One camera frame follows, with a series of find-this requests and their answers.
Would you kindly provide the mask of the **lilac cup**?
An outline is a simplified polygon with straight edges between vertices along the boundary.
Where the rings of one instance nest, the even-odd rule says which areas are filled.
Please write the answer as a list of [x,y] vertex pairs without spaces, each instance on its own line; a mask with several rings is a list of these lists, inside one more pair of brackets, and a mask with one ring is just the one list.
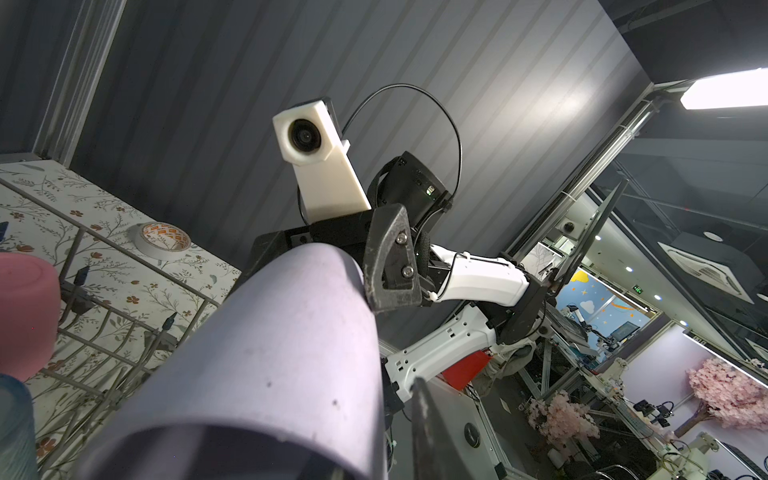
[[356,262],[298,247],[247,280],[80,454],[78,479],[383,479],[375,317]]

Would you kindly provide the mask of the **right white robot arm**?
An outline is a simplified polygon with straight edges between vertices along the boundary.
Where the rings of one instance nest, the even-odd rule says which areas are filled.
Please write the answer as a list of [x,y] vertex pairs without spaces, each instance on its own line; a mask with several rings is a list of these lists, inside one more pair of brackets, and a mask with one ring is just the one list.
[[307,223],[259,236],[237,287],[289,250],[324,243],[357,262],[375,313],[449,301],[465,305],[445,327],[383,360],[390,402],[408,401],[419,378],[430,380],[479,351],[514,345],[534,333],[550,281],[506,258],[432,243],[430,230],[454,195],[414,155],[404,152],[389,161],[367,188],[339,149],[290,154],[287,161]]

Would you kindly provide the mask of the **clear blue cup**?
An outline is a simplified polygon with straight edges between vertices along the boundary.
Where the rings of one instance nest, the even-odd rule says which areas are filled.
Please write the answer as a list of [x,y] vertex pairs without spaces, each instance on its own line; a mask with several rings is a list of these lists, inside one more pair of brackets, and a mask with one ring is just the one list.
[[1,375],[1,478],[38,479],[33,402],[19,380]]

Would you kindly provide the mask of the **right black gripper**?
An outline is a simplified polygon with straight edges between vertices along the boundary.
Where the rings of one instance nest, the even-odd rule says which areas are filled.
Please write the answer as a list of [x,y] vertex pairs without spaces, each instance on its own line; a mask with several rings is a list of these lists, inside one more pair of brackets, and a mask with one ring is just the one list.
[[239,289],[279,256],[312,243],[331,245],[355,260],[364,275],[364,292],[373,312],[423,303],[426,278],[421,275],[415,234],[401,204],[258,236],[232,289]]

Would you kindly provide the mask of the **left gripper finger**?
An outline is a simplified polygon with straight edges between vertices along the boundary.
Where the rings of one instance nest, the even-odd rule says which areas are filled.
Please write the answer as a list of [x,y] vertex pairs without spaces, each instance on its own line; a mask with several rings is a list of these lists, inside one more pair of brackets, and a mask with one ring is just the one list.
[[427,382],[416,378],[411,393],[414,478],[471,479],[472,475],[451,439]]

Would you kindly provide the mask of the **pink cup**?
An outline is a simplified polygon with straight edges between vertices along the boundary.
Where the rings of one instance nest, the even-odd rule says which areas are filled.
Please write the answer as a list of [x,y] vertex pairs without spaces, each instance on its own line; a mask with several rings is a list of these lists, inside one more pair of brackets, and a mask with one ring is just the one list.
[[60,281],[48,262],[1,255],[1,373],[25,382],[53,356],[60,318]]

